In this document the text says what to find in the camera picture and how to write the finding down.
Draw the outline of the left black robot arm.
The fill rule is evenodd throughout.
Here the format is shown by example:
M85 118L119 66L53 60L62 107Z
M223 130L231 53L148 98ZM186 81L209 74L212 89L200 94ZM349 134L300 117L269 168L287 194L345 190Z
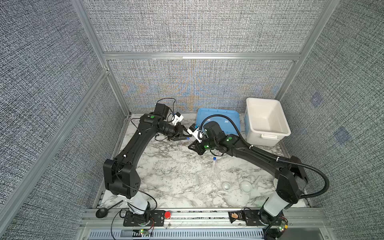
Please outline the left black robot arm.
M123 198L133 218L143 224L149 222L151 217L150 203L144 198L149 194L140 190L141 179L137 173L137 165L145 148L157 134L166 136L169 141L190 137L181 124L183 115L172 112L173 117L168 120L169 110L167 105L157 102L154 111L139 118L136 132L123 150L103 164L106 189Z

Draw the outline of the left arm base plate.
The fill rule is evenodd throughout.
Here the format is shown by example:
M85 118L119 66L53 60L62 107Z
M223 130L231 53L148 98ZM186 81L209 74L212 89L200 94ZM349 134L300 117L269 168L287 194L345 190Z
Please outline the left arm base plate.
M124 227L163 227L165 221L164 210L155 210L144 213L143 215L134 214L127 211L124 217Z

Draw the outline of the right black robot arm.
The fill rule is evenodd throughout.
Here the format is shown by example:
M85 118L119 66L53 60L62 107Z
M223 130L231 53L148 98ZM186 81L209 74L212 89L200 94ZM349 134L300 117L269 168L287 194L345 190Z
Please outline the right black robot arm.
M315 167L303 164L295 156L286 158L266 152L250 143L235 128L235 135L227 135L215 121L204 119L200 126L191 125L188 133L196 140L189 149L203 155L208 150L217 150L224 155L243 159L274 176L278 185L259 210L259 219L263 225L271 225L277 221L284 209L296 204L300 199L314 198L326 193L330 187L328 177ZM306 170L320 175L324 180L321 190L305 194L309 182Z

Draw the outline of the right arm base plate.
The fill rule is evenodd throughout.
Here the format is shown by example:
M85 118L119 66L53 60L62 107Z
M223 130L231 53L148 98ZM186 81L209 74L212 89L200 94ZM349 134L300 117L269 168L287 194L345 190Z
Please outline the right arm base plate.
M243 215L247 226L264 226L265 224L261 221L259 210L244 209Z

